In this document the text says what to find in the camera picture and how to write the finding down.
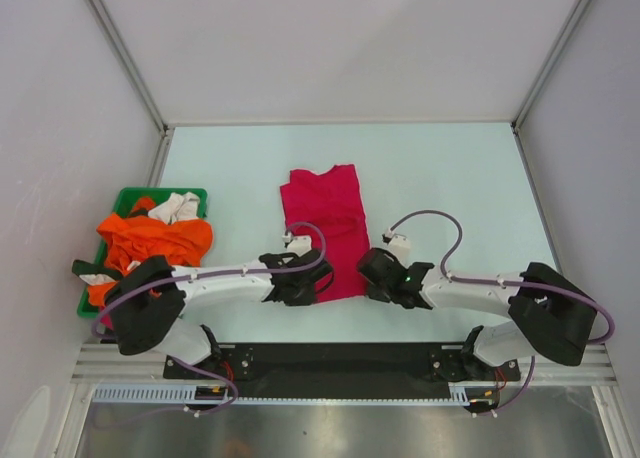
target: green plastic tray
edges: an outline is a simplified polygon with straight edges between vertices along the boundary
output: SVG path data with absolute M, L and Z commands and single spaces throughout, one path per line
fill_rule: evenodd
M 198 217 L 205 218 L 207 216 L 207 192 L 202 188 L 124 188 L 118 195 L 113 212 L 118 216 L 125 218 L 133 209 L 139 198 L 149 196 L 157 204 L 163 203 L 169 199 L 171 193 L 179 193 L 183 195 L 190 191 L 200 198 L 198 206 Z M 98 248 L 95 260 L 96 264 L 104 263 L 107 258 L 107 244 L 102 241 Z M 82 318 L 95 318 L 98 314 L 98 308 L 89 303 L 89 292 L 85 288 L 80 303 L 78 304 L 78 316 Z

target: metal frame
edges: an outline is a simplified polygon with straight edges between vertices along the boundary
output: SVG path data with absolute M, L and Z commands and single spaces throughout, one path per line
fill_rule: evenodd
M 516 129 L 515 125 L 511 126 L 513 131 L 513 137 L 516 141 L 516 146 L 518 147 L 518 153 L 520 154 L 520 160 L 522 161 L 522 166 L 524 167 L 524 172 L 527 175 L 527 181 L 529 182 L 529 188 L 531 188 L 531 194 L 533 195 L 533 201 L 536 204 L 536 208 L 538 210 L 538 215 L 540 215 L 540 220 L 542 221 L 542 228 L 544 229 L 544 234 L 547 237 L 547 242 L 549 243 L 549 248 L 551 249 L 551 256 L 553 257 L 553 263 L 556 267 L 558 273 L 563 274 L 562 271 L 562 260 L 560 259 L 558 249 L 555 246 L 555 240 L 553 239 L 553 234 L 551 232 L 551 226 L 549 224 L 549 219 L 547 218 L 547 214 L 545 213 L 545 208 L 542 205 L 542 200 L 540 199 L 540 194 L 538 193 L 538 189 L 536 187 L 536 180 L 529 165 L 529 161 L 527 159 L 527 154 L 524 149 L 524 144 L 522 143 L 522 139 L 520 138 L 520 133 Z
M 175 384 L 221 385 L 216 380 L 166 380 L 162 373 L 166 356 L 157 352 L 122 356 L 116 345 L 85 344 L 78 357 L 71 382 L 74 384 Z M 518 360 L 523 376 L 529 371 L 530 360 Z M 458 386 L 493 386 L 493 382 L 460 382 Z M 589 345 L 582 365 L 568 367 L 546 358 L 536 360 L 531 386 L 615 386 L 616 376 L 603 345 Z M 508 386 L 517 387 L 518 383 Z
M 91 383 L 73 385 L 69 393 L 69 409 L 56 447 L 51 453 L 52 458 L 73 458 L 76 456 L 95 388 L 96 385 Z
M 567 45 L 569 44 L 571 37 L 574 35 L 576 30 L 578 29 L 578 26 L 584 20 L 584 17 L 586 16 L 586 13 L 592 3 L 593 0 L 576 0 L 573 9 L 562 25 L 558 37 L 551 46 L 551 50 L 547 54 L 542 68 L 533 81 L 533 85 L 531 85 L 531 88 L 529 89 L 529 92 L 527 93 L 527 96 L 522 106 L 520 107 L 518 114 L 516 115 L 516 118 L 513 122 L 513 127 L 516 132 L 520 130 L 522 123 L 524 123 L 524 120 L 527 119 L 529 111 L 531 111 L 531 108 L 540 95 L 540 92 L 549 81 L 549 77 L 560 61 L 560 58 L 564 54 L 565 50 L 567 49 Z
M 136 94 L 142 101 L 142 104 L 144 105 L 145 110 L 149 114 L 149 118 L 151 118 L 151 121 L 153 121 L 153 123 L 156 125 L 158 132 L 160 132 L 161 134 L 164 133 L 167 127 L 164 124 L 164 120 L 162 119 L 162 116 L 160 115 L 160 110 L 158 110 L 158 107 L 156 106 L 153 100 L 153 96 L 151 96 L 151 93 L 149 92 L 147 85 L 142 79 L 140 70 L 138 69 L 138 66 L 136 65 L 133 58 L 131 57 L 131 53 L 129 53 L 129 50 L 124 44 L 124 40 L 122 39 L 122 36 L 120 35 L 120 32 L 118 31 L 118 28 L 116 27 L 113 19 L 111 18 L 111 15 L 109 14 L 109 10 L 107 10 L 107 7 L 104 1 L 103 0 L 85 0 L 85 1 L 89 5 L 89 8 L 91 9 L 96 21 L 98 22 L 98 25 L 100 26 L 102 32 L 104 33 L 104 36 L 107 42 L 109 43 L 109 46 L 111 47 L 114 54 L 116 55 L 116 58 L 122 65 L 122 70 L 124 71 L 124 74 L 127 76 L 129 81 L 131 82 L 131 85 L 133 85 L 133 89 L 135 90 Z
M 167 163 L 167 158 L 169 157 L 169 149 L 171 148 L 174 131 L 173 128 L 169 128 L 160 137 L 156 157 L 153 160 L 153 165 L 149 172 L 149 179 L 147 180 L 147 186 L 150 188 L 155 188 L 160 184 L 162 174 L 164 173 L 164 165 Z
M 174 385 L 174 384 L 101 384 L 93 395 L 93 403 L 145 403 L 145 404 L 174 404 L 174 405 L 207 405 L 219 404 L 222 397 L 211 399 L 196 398 L 196 390 L 202 385 Z M 468 406 L 469 399 L 464 387 L 450 385 L 450 398 L 407 399 L 393 400 L 393 405 L 401 406 Z M 377 400 L 330 400 L 312 399 L 293 400 L 287 398 L 262 399 L 240 397 L 236 405 L 318 405 L 318 406 L 380 406 Z
M 637 457 L 640 447 L 617 386 L 594 386 L 593 396 L 600 412 L 613 458 Z

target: grey wall panel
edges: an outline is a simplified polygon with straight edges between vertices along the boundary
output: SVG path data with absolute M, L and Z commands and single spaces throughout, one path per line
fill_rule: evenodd
M 525 122 L 565 271 L 617 319 L 609 351 L 640 416 L 640 8 L 596 0 Z
M 158 136 L 83 0 L 0 4 L 0 443 L 43 386 L 45 443 L 88 336 L 71 261 L 93 259 L 96 225 L 144 183 Z
M 169 123 L 510 121 L 574 1 L 105 0 Z

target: purple cable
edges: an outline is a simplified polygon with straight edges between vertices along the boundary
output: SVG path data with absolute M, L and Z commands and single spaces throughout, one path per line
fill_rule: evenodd
M 447 271 L 447 261 L 449 260 L 449 258 L 451 258 L 451 255 L 453 255 L 455 253 L 455 251 L 458 249 L 458 247 L 460 246 L 460 243 L 462 243 L 462 236 L 463 236 L 462 225 L 460 224 L 460 222 L 454 216 L 450 215 L 449 213 L 445 213 L 444 211 L 439 211 L 439 210 L 419 210 L 419 211 L 414 211 L 413 213 L 409 213 L 408 215 L 406 215 L 403 218 L 401 218 L 397 223 L 395 223 L 390 228 L 390 230 L 394 231 L 398 226 L 400 226 L 402 223 L 407 221 L 409 218 L 413 218 L 414 216 L 418 216 L 418 215 L 438 215 L 438 216 L 443 216 L 443 217 L 447 218 L 449 221 L 451 221 L 456 226 L 456 228 L 458 230 L 458 237 L 456 238 L 456 242 L 453 244 L 453 246 L 451 248 L 449 248 L 449 251 L 447 251 L 445 253 L 445 255 L 442 257 L 442 261 L 440 261 L 440 273 L 442 273 L 443 276 L 447 276 L 451 281 L 456 282 L 456 283 L 469 284 L 469 285 L 487 285 L 487 286 L 496 286 L 496 285 L 498 285 L 498 286 L 511 286 L 511 287 L 518 287 L 518 288 L 535 288 L 535 289 L 538 289 L 538 290 L 550 291 L 552 293 L 558 293 L 558 294 L 564 295 L 564 296 L 566 296 L 567 298 L 569 298 L 571 300 L 574 300 L 574 301 L 577 301 L 579 303 L 583 303 L 583 304 L 585 304 L 587 306 L 590 306 L 591 308 L 596 310 L 598 313 L 600 313 L 605 318 L 605 320 L 607 320 L 607 325 L 609 326 L 609 329 L 607 330 L 607 332 L 602 336 L 590 339 L 587 343 L 589 343 L 589 344 L 604 343 L 605 341 L 607 341 L 609 338 L 611 338 L 613 336 L 613 333 L 615 332 L 615 329 L 616 329 L 616 325 L 615 325 L 615 322 L 613 320 L 613 316 L 611 316 L 611 314 L 605 308 L 603 308 L 601 305 L 599 305 L 595 301 L 590 300 L 586 296 L 582 296 L 582 295 L 580 295 L 578 293 L 575 293 L 573 291 L 565 290 L 564 288 L 560 288 L 560 287 L 557 287 L 557 286 L 545 285 L 545 284 L 542 284 L 542 283 L 528 283 L 528 282 L 510 281 L 510 280 L 507 281 L 507 280 L 505 280 L 501 284 L 497 280 L 487 280 L 487 279 L 482 279 L 482 278 L 459 278 L 457 276 L 450 275 L 449 272 Z M 503 409 L 503 408 L 505 408 L 507 406 L 510 406 L 520 396 L 522 396 L 522 394 L 525 392 L 525 390 L 529 387 L 529 384 L 531 383 L 531 380 L 533 379 L 533 370 L 535 368 L 535 363 L 536 363 L 536 358 L 535 358 L 535 356 L 532 356 L 531 357 L 531 366 L 529 367 L 529 373 L 527 374 L 527 377 L 524 380 L 524 384 L 516 392 L 516 394 L 513 395 L 513 397 L 508 402 L 506 402 L 502 406 L 499 406 L 497 408 L 498 410 L 501 410 L 501 409 Z M 490 413 L 481 413 L 481 415 L 484 415 L 484 416 L 486 416 L 488 414 L 490 414 Z
M 252 269 L 252 270 L 237 269 L 237 270 L 209 271 L 209 272 L 201 273 L 201 274 L 197 275 L 196 280 L 201 280 L 203 278 L 213 278 L 215 276 L 242 275 L 242 274 L 246 274 L 246 273 L 250 273 L 250 274 L 296 273 L 298 271 L 306 271 L 306 270 L 310 270 L 311 268 L 315 268 L 317 265 L 322 263 L 322 260 L 324 260 L 324 257 L 325 257 L 325 255 L 327 253 L 327 240 L 325 239 L 324 235 L 322 234 L 322 231 L 320 231 L 320 228 L 318 228 L 316 225 L 312 225 L 311 223 L 307 223 L 305 221 L 300 221 L 300 222 L 297 222 L 297 223 L 293 223 L 291 226 L 287 227 L 287 232 L 290 232 L 290 231 L 292 232 L 296 228 L 300 228 L 302 226 L 306 226 L 308 228 L 311 228 L 320 237 L 320 243 L 322 244 L 322 249 L 320 250 L 320 256 L 315 261 L 313 261 L 311 263 L 308 263 L 306 265 L 297 266 L 295 268 L 278 268 L 278 269 L 273 269 L 273 270 L 270 270 L 270 269 Z M 100 311 L 100 313 L 98 313 L 98 315 L 96 316 L 95 320 L 93 320 L 93 323 L 91 323 L 91 333 L 93 334 L 93 336 L 95 336 L 97 338 L 100 338 L 100 339 L 110 339 L 110 338 L 112 338 L 109 335 L 105 335 L 103 333 L 100 333 L 98 331 L 98 326 L 100 326 L 100 323 L 102 322 L 102 319 L 105 316 L 107 316 L 109 313 L 111 313 L 114 309 L 116 309 L 122 303 L 124 303 L 125 301 L 130 300 L 131 298 L 133 298 L 135 296 L 138 296 L 140 293 L 144 293 L 145 291 L 149 291 L 149 290 L 151 290 L 153 288 L 157 288 L 157 287 L 163 286 L 163 285 L 168 285 L 170 283 L 179 283 L 181 281 L 189 281 L 189 280 L 192 280 L 192 279 L 193 278 L 191 277 L 191 275 L 172 276 L 170 278 L 162 278 L 161 280 L 152 281 L 151 283 L 147 283 L 146 285 L 142 285 L 141 287 L 136 288 L 135 290 L 132 290 L 132 291 L 130 291 L 128 293 L 125 293 L 120 298 L 117 298 L 116 300 L 114 300 L 111 303 L 109 303 L 103 310 Z

